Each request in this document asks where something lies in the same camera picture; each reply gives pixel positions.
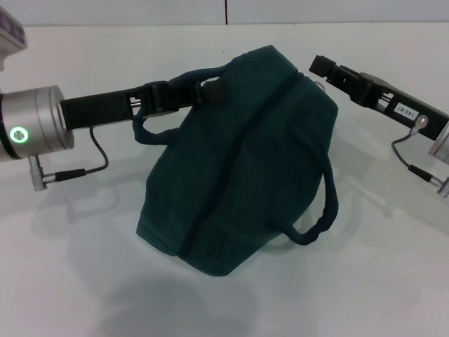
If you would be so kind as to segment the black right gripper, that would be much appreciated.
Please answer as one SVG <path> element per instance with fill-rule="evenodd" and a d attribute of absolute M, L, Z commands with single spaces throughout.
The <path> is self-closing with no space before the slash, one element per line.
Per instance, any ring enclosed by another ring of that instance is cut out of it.
<path fill-rule="evenodd" d="M 412 128 L 419 116 L 427 117 L 427 125 L 420 133 L 436 140 L 448 124 L 448 115 L 414 98 L 373 75 L 358 73 L 336 62 L 317 55 L 309 71 L 332 86 L 345 92 L 351 100 L 383 114 L 404 126 Z"/>

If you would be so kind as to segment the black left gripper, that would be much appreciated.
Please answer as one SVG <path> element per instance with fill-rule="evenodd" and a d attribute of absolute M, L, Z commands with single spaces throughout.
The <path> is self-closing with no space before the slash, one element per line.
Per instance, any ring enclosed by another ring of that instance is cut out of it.
<path fill-rule="evenodd" d="M 62 100 L 60 102 L 67 130 L 90 128 L 134 118 L 131 100 L 148 115 L 177 112 L 184 107 L 219 104 L 227 101 L 227 86 L 220 80 L 195 84 L 172 84 L 162 81 L 123 91 Z"/>

